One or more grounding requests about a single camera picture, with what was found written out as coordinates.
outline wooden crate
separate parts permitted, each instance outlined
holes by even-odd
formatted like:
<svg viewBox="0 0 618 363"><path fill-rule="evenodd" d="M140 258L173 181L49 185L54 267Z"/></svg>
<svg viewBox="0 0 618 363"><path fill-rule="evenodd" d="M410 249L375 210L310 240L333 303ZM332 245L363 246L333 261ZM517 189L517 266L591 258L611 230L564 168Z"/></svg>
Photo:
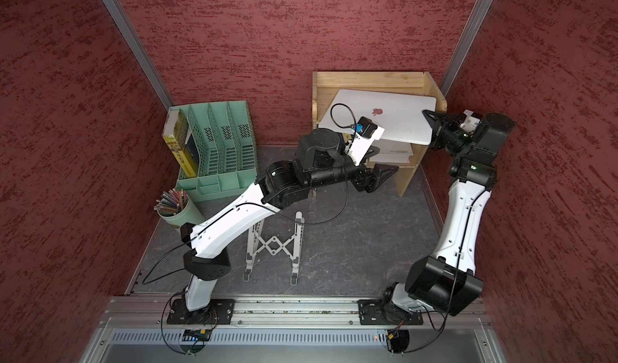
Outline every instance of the wooden crate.
<svg viewBox="0 0 618 363"><path fill-rule="evenodd" d="M436 98L436 111L446 112L446 99L429 72L314 72L313 73L313 128L330 107L340 89L391 92L395 94L431 96ZM427 151L426 145L411 144L413 156L410 163L390 163L399 166L393 175L398 195L404 195L408 184Z"/></svg>

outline robotic arm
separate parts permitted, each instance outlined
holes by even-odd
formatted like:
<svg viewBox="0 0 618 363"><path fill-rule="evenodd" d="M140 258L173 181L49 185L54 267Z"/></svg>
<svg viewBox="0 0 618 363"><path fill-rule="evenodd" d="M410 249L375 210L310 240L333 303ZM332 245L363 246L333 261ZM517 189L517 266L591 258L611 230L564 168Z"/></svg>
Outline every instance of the robotic arm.
<svg viewBox="0 0 618 363"><path fill-rule="evenodd" d="M387 290L382 302L385 318L393 306L454 316L481 295L483 282L474 277L476 235L496 184L493 160L515 127L513 120L498 113L483 118L468 110L459 115L427 110L423 114L433 129L433 150L444 148L453 157L449 210L434 252L413 264L405 284Z"/></svg>
<svg viewBox="0 0 618 363"><path fill-rule="evenodd" d="M483 118L469 111L447 115L426 110L423 114L433 130L432 148L444 148L454 158L449 174L455 179L436 249L413 264L405 284L389 287L382 301L382 316L391 323L400 320L397 308L454 316L481 294L483 282L474 277L476 234L496 183L493 160L515 126L511 119L497 113ZM372 170L364 166L365 160L377 153L371 143L384 129L365 117L354 128L347 148L341 135L314 129L298 141L293 161L272 163L241 196L212 218L199 225L183 225L182 240L191 247L183 260L185 269L193 275L183 296L186 311L209 304L217 279L231 269L226 246L255 223L307 198L313 188L351 181L358 191L373 192L397 172L397 166L377 164Z"/></svg>
<svg viewBox="0 0 618 363"><path fill-rule="evenodd" d="M373 192L395 174L397 166L364 166L365 160L378 152L371 143L383 131L371 120L360 118L344 154L340 134L314 129L298 141L295 160L274 162L212 218L199 225L183 225L182 240L191 247L184 255L184 266L193 274L184 295L186 309L196 311L209 304L217 279L231 269L226 246L255 223L307 198L313 188L351 181L358 191Z"/></svg>

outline ventilation grille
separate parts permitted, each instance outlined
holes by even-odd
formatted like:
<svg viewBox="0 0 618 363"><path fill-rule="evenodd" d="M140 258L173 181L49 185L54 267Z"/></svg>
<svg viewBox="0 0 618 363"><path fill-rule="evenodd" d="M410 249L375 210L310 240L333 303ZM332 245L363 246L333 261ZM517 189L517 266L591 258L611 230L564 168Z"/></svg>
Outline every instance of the ventilation grille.
<svg viewBox="0 0 618 363"><path fill-rule="evenodd" d="M251 137L249 125L238 125L238 129L240 131L240 137Z"/></svg>
<svg viewBox="0 0 618 363"><path fill-rule="evenodd" d="M164 330L165 340L174 344L193 344L182 341L183 329ZM161 330L124 328L115 331L112 344L163 344ZM295 346L374 346L386 343L384 330L233 330L218 329L208 344L295 345Z"/></svg>

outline pencil cup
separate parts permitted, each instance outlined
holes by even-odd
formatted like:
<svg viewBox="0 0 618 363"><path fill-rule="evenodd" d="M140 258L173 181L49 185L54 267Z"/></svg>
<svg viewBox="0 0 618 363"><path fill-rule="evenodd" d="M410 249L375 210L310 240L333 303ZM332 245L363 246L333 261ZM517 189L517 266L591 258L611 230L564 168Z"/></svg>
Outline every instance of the pencil cup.
<svg viewBox="0 0 618 363"><path fill-rule="evenodd" d="M171 217L165 217L160 212L158 213L159 216L170 224L178 233L181 232L181 226L187 222L198 225L205 221L204 216L200 213L200 210L191 199L189 199L187 206L185 206L180 213Z"/></svg>

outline black cable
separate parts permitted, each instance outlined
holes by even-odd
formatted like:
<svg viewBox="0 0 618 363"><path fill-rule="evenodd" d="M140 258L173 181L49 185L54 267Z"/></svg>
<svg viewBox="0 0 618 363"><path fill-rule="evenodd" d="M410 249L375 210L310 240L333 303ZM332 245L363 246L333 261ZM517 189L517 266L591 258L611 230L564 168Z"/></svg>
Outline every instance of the black cable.
<svg viewBox="0 0 618 363"><path fill-rule="evenodd" d="M425 312L427 313L427 317L429 318L429 323L431 323L431 328L433 328L433 330L434 330L434 331L437 331L436 326L433 324L433 320L431 319L431 315L430 315L430 313L434 313L434 312L438 313L440 316L442 316L442 321L444 321L444 320L445 320L445 319L444 319L444 315L443 315L442 313L440 313L440 312L437 312L437 311L431 311L431 312L429 312L429 310L427 309L427 307L425 307L424 305L423 305L423 308L425 308Z"/></svg>
<svg viewBox="0 0 618 363"><path fill-rule="evenodd" d="M160 280L160 279L162 279L162 278L164 278L164 277L167 277L167 276L169 276L169 275L173 275L173 274L174 274L174 273L176 273L176 272L180 272L181 270L185 270L185 268L176 269L176 270L174 270L173 272L169 272L168 274L164 274L164 275L162 275L162 276L159 276L159 277L155 278L154 280L150 280L149 282L146 282L146 279L144 278L144 280L142 280L142 285L146 285L146 284L153 283L153 282L155 282L155 281L157 281L157 280Z"/></svg>
<svg viewBox="0 0 618 363"><path fill-rule="evenodd" d="M472 214L472 207L476 203L476 200L478 200L483 195L483 193L485 193L485 190L481 191L481 193L477 195L476 198L474 198L474 200L470 204L470 209L468 210L468 217L466 218L465 226L463 227L462 242L459 244L459 253L457 255L457 263L455 265L455 274L453 275L453 286L451 288L451 295L449 296L449 304L446 307L446 314L444 315L444 321L442 321L442 325L440 326L440 328L438 328L437 335L433 339L429 340L427 343L423 344L421 347L417 347L417 348L414 348L408 351L404 351L403 354L408 354L410 352L416 352L418 350L421 350L427 347L428 345L436 341L436 339L440 337L440 335L442 335L442 332L444 331L444 328L446 327L446 319L449 318L449 312L451 312L451 303L453 299L453 294L455 293L455 285L457 284L457 273L459 272L459 260L461 260L461 252L462 252L462 249L464 248L464 241L465 241L466 233L468 232L468 222L470 221L470 215Z"/></svg>
<svg viewBox="0 0 618 363"><path fill-rule="evenodd" d="M142 279L142 284L144 284L144 282L146 281L146 279L148 279L148 277L150 276L150 274L151 274L151 273L153 273L153 270L155 270L155 268L157 267L157 265L159 265L159 262L161 262L161 260L162 260L162 259L164 259L164 258L165 258L168 254L170 254L171 252L173 252L173 251L175 251L176 249L180 248L181 246L183 246L183 245L186 245L186 244L190 243L192 240L193 240L193 239L191 238L191 239L189 239L189 240L187 240L187 241L184 241L184 242L183 242L183 243L181 243L180 245L178 245L178 246L174 246L172 249L170 249L170 250L166 251L166 252L165 252L165 254L164 254L163 256L161 256L161 257L157 260L157 262L155 262L155 263L154 263L153 267L152 267L152 268L150 268L150 271L146 274L146 277L144 277L144 278Z"/></svg>
<svg viewBox="0 0 618 363"><path fill-rule="evenodd" d="M335 106L337 106L337 105L342 105L342 106L344 106L345 108L347 108L347 109L348 109L348 111L349 111L349 112L350 112L350 114L351 114L351 118L352 118L352 120L354 120L354 124L353 124L353 125L349 125L349 126L339 126L339 124L335 121L335 118L334 118L334 117L333 117L333 115L332 115L332 110L333 110L333 108L335 108ZM333 122L333 123L335 123L335 125L336 125L337 127L339 127L339 128L351 128L351 129L354 131L354 132L352 133L352 135L351 135L351 142L352 142L352 143L354 143L354 138L356 137L356 124L357 124L357 123L356 123L356 116L354 116L354 112L352 112L352 111L351 111L351 108L350 108L350 107L348 107L346 104L343 104L343 103L336 103L336 104L333 104L333 105L332 105L332 107L331 107L331 120L332 120L332 122Z"/></svg>
<svg viewBox="0 0 618 363"><path fill-rule="evenodd" d="M200 349L200 351L204 348L204 345L205 345L205 344L204 344L204 340L201 338L201 335L199 335L199 334L198 334L198 335L196 335L196 334L191 333L191 332L187 333L189 336L193 336L194 338L197 338L197 340L196 340L196 341L195 341L195 343L191 346L191 348L189 349L189 351L184 352L184 351L178 351L177 349L172 348L172 346L170 346L170 345L167 343L167 340L165 339L165 333L163 333L163 315L165 314L165 309L167 308L167 306L168 306L168 305L169 305L169 307L170 307L170 309L171 309L171 307L172 307L172 305L171 305L171 303L172 303L172 299L173 299L174 297L176 297L176 296L180 296L180 295L182 295L183 293L184 293L184 290L183 290L183 292L174 293L172 296L170 296L170 298L167 300L166 304L163 306L163 312L161 313L161 322L160 322L159 324L161 325L161 338L163 339L163 342L165 343L165 345L167 346L167 348L171 349L172 351L176 352L177 354L189 355L189 354L195 354L195 353L199 352L199 351L194 352L194 351L193 351L193 349L194 349L195 345L197 344L197 342L198 342L198 341L200 341L200 340L201 340L201 342L202 342L202 345L201 345L201 347L202 347L202 348ZM218 324L218 322L219 322L219 320L217 319L217 311L214 309L214 307L213 307L212 305L210 306L210 308L208 309L208 312L206 313L206 316L204 317L204 319L203 319L202 321L200 321L200 323L201 323L201 322L204 322L204 324L205 324L205 323L206 323L206 320L208 320L208 318L212 318L212 316L211 316L211 314L210 314L210 311L214 312L214 319L215 319L214 324L212 324L212 322L210 323L210 325L211 325L210 331L211 331L211 335L212 335L212 331L213 331L215 328L217 328L217 324Z"/></svg>
<svg viewBox="0 0 618 363"><path fill-rule="evenodd" d="M172 299L176 296L180 296L182 295L182 292L178 292L178 293L174 293L172 296L170 296L169 300L167 300L167 303L163 306L163 312L161 312L161 322L159 323L161 325L161 337L163 338L163 343L165 343L165 345L167 346L167 348L171 349L172 351L176 352L177 354L182 354L182 355L186 355L187 353L184 351L178 351L175 348L172 348L172 346L170 346L167 343L167 340L165 340L165 334L163 333L163 315L165 314L165 309L166 307L169 305L170 308L172 307Z"/></svg>

